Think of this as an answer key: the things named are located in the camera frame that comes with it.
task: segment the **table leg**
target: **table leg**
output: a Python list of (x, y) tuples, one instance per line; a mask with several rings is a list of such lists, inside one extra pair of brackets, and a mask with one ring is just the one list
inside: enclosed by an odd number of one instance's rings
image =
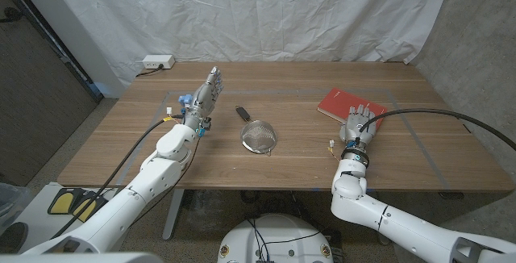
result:
[(177, 221), (177, 214), (179, 214), (179, 209), (181, 208), (181, 202), (183, 200), (183, 193), (185, 193), (185, 190), (183, 189), (173, 190), (169, 214), (167, 215), (167, 221), (165, 222), (163, 228), (163, 240), (172, 239), (174, 225)]

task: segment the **strainer handle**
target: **strainer handle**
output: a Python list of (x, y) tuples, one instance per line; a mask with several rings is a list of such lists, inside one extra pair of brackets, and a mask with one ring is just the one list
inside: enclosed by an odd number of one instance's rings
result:
[(246, 122), (249, 123), (251, 120), (251, 116), (248, 114), (246, 110), (244, 110), (241, 106), (236, 106), (236, 112), (239, 113), (240, 117)]

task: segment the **wooden table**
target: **wooden table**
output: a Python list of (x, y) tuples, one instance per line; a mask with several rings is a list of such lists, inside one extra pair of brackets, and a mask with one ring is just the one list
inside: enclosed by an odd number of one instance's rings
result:
[[(317, 112), (337, 87), (389, 110), (448, 109), (415, 67), (401, 63), (178, 63), (171, 70), (138, 77), (100, 123), (57, 181), (64, 186), (100, 186), (141, 134), (179, 113), (177, 98), (194, 92), (212, 66), (225, 85), (201, 139), (194, 162), (177, 184), (182, 189), (329, 190), (338, 162), (328, 152), (339, 123)], [(254, 119), (271, 123), (278, 144), (271, 157), (240, 143), (243, 106)], [(173, 126), (164, 123), (143, 142), (111, 185), (126, 185)], [(506, 192), (507, 173), (458, 120), (442, 115), (405, 114), (385, 118), (368, 146), (368, 188), (374, 190)]]

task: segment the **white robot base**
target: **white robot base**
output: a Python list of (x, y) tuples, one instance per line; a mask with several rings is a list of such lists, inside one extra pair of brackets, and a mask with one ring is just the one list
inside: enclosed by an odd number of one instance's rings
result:
[[(249, 221), (243, 221), (224, 237), (218, 251), (218, 263), (266, 262), (267, 255), (271, 262), (333, 263), (326, 238), (302, 219), (292, 215), (267, 214)], [(255, 234), (252, 224), (259, 234)], [(261, 261), (260, 249), (264, 261)]]

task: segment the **yellow foot pedal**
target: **yellow foot pedal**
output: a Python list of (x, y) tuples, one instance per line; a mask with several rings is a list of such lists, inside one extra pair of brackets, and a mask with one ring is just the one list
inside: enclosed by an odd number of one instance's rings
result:
[(67, 215), (83, 197), (85, 190), (82, 188), (62, 188), (48, 207), (49, 215)]
[[(77, 207), (73, 209), (72, 215), (77, 214), (79, 211), (82, 210), (82, 208), (88, 203), (91, 199), (95, 197), (94, 191), (88, 191), (81, 200), (77, 203)], [(107, 199), (100, 196), (97, 199), (95, 199), (84, 211), (80, 216), (79, 220), (84, 223), (86, 220), (88, 220), (92, 215), (94, 215), (102, 206), (104, 206), (108, 202)]]

